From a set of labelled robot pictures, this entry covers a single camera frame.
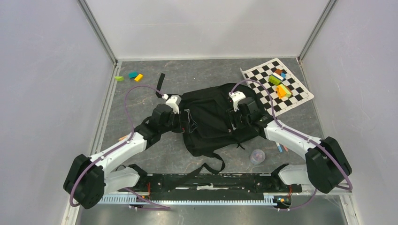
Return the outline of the black student backpack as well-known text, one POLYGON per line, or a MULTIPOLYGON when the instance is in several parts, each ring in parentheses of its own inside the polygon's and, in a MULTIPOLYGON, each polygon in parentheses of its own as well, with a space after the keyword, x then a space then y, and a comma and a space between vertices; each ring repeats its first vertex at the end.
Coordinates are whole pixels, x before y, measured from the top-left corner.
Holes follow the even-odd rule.
POLYGON ((261 110, 264 106, 257 94, 249 87, 227 83, 201 90, 186 92, 181 97, 179 110, 190 109, 193 119, 197 122, 198 128, 190 134, 183 134, 186 149, 195 157, 206 156, 216 158, 222 162, 220 169, 214 169, 207 163, 189 173, 195 177, 203 168, 210 173, 217 175, 225 169, 225 162, 215 150, 228 145, 237 144, 251 140, 256 136, 254 129, 244 128, 234 131, 227 116, 227 110, 232 108, 229 101, 229 93, 240 91, 245 96, 254 98, 261 110))

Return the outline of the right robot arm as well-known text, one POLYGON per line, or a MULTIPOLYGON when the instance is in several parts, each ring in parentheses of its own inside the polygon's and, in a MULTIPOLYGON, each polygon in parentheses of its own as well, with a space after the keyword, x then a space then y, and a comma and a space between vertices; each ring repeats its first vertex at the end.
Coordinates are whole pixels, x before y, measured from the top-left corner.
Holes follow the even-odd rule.
POLYGON ((311 185, 324 194, 335 188, 353 189, 349 179, 351 166, 336 139, 321 139, 293 129, 261 110, 254 98, 241 92, 231 94, 229 101, 232 124, 237 131, 252 128, 256 136, 287 147, 305 161, 301 165, 284 164, 276 168, 271 178, 274 190, 284 191, 289 185, 311 185))

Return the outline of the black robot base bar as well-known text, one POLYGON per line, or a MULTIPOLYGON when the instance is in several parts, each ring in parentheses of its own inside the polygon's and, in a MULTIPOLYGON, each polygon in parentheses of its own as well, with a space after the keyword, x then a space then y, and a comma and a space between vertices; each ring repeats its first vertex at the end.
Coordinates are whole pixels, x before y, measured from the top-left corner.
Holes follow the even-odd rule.
POLYGON ((262 200, 264 193, 278 195, 302 192, 298 184, 286 185, 274 173, 147 173, 131 164, 140 178, 132 190, 148 193, 151 200, 217 201, 262 200))

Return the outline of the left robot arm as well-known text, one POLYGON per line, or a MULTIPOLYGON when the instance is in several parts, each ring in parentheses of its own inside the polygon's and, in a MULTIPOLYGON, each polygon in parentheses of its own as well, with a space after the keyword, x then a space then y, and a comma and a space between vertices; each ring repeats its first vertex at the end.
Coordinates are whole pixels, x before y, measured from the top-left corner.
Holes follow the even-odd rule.
POLYGON ((69 194, 72 207, 90 209, 103 195, 123 188, 142 191, 147 186, 147 177, 131 167, 116 171, 127 159, 156 144, 164 133, 180 127, 179 108, 176 104, 159 104, 152 115, 125 138, 108 149, 74 158, 63 189, 69 194))

